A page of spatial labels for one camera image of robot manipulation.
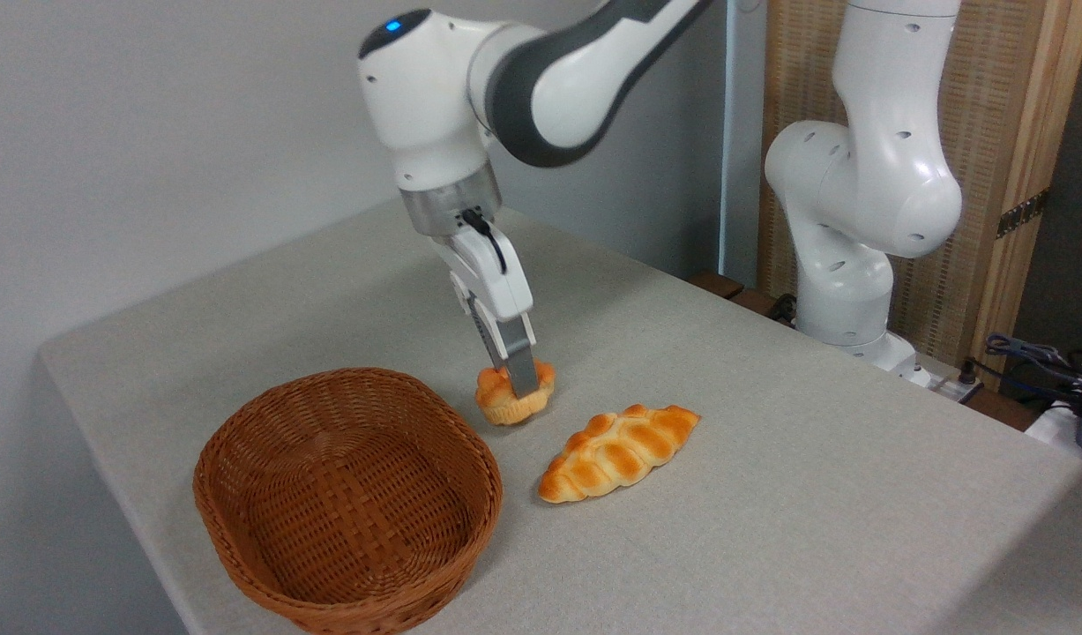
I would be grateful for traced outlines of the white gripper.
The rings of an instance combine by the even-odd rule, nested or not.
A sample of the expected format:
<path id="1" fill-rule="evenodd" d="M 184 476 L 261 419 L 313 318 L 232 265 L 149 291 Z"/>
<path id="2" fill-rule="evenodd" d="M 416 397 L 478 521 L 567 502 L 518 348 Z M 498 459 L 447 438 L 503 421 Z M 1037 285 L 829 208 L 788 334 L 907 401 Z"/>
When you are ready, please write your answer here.
<path id="1" fill-rule="evenodd" d="M 479 331 L 493 369 L 507 370 L 517 399 L 540 389 L 535 333 L 526 314 L 533 307 L 533 295 L 509 237 L 480 222 L 477 228 L 464 225 L 431 242 L 451 268 L 457 297 Z"/>

